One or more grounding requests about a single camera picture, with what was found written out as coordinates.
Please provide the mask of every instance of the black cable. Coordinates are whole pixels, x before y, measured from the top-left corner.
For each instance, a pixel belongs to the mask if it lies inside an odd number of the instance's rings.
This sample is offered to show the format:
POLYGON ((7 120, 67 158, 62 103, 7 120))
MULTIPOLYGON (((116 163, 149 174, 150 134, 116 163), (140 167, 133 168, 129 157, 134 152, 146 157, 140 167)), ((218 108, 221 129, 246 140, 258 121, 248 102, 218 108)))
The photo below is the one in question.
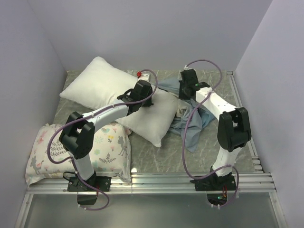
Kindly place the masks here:
POLYGON ((66 173, 73 174, 73 175, 76 176, 76 174, 75 174, 74 172, 65 171, 65 172, 62 174, 62 177, 63 177, 64 179, 66 179, 67 181, 70 181, 70 180, 69 180, 67 177, 65 177, 65 174, 66 174, 66 173))

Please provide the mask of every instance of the gray wall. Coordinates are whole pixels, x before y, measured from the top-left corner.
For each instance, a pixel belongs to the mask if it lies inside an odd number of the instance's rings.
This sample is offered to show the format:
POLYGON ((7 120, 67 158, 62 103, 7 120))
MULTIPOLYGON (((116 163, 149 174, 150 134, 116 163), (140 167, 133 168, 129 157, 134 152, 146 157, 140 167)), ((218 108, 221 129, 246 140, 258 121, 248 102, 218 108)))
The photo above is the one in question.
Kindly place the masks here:
POLYGON ((0 1, 0 223, 13 227, 39 128, 51 122, 65 71, 29 4, 0 1))
POLYGON ((28 2, 67 70, 96 56, 124 69, 181 69, 208 58, 235 70, 271 0, 28 2))
POLYGON ((236 70, 258 154, 291 228, 304 227, 303 12, 302 0, 274 0, 236 70))

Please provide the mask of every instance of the white pillow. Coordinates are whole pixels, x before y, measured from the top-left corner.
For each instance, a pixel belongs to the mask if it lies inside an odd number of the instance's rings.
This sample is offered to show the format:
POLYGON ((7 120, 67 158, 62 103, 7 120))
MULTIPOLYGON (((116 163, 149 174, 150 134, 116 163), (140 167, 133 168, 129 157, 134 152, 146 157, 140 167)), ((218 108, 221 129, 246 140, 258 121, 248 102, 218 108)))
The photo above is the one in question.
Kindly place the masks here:
MULTIPOLYGON (((28 185, 43 178, 62 178, 63 172, 75 171, 70 160, 53 164, 48 159, 48 141, 60 127, 59 124, 47 124, 39 130, 26 168, 25 180, 28 185)), ((129 129, 117 123, 106 125, 95 133, 90 158, 98 176, 119 176, 122 181, 131 182, 129 133, 129 129)), ((51 146, 51 156, 55 161, 69 156, 59 141, 59 136, 60 133, 51 146)))
MULTIPOLYGON (((111 104, 117 96, 134 88, 137 78, 96 57, 60 96, 85 107, 98 109, 111 104)), ((157 89, 152 97, 153 106, 116 120, 141 137, 161 147, 162 138, 172 123, 178 99, 166 91, 157 89)))

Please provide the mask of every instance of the red object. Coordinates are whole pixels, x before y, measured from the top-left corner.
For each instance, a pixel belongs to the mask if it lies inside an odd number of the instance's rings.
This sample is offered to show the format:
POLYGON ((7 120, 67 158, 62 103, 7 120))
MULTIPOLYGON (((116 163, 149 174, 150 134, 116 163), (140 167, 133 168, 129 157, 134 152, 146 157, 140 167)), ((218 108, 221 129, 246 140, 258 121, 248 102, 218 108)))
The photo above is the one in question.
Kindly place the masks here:
POLYGON ((140 71, 137 72, 137 78, 139 78, 140 76, 142 76, 142 73, 140 71))

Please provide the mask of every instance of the patterned pillow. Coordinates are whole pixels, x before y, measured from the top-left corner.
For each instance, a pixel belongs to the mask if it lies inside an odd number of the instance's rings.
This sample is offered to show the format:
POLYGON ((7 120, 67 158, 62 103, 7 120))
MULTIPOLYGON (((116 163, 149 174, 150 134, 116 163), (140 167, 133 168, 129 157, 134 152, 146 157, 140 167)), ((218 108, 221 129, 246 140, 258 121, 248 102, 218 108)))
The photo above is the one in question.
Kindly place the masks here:
MULTIPOLYGON (((57 165, 51 163, 47 156, 48 141, 60 127, 59 124, 47 124, 39 130, 26 168, 25 179, 28 185, 43 178, 62 178, 63 172, 74 171, 71 161, 57 165)), ((124 182, 131 181, 130 133, 129 129, 117 123, 106 125, 95 133, 90 158, 98 176, 119 176, 124 182)), ((59 136, 60 133, 51 146, 51 156, 55 161, 69 156, 59 141, 59 136)))

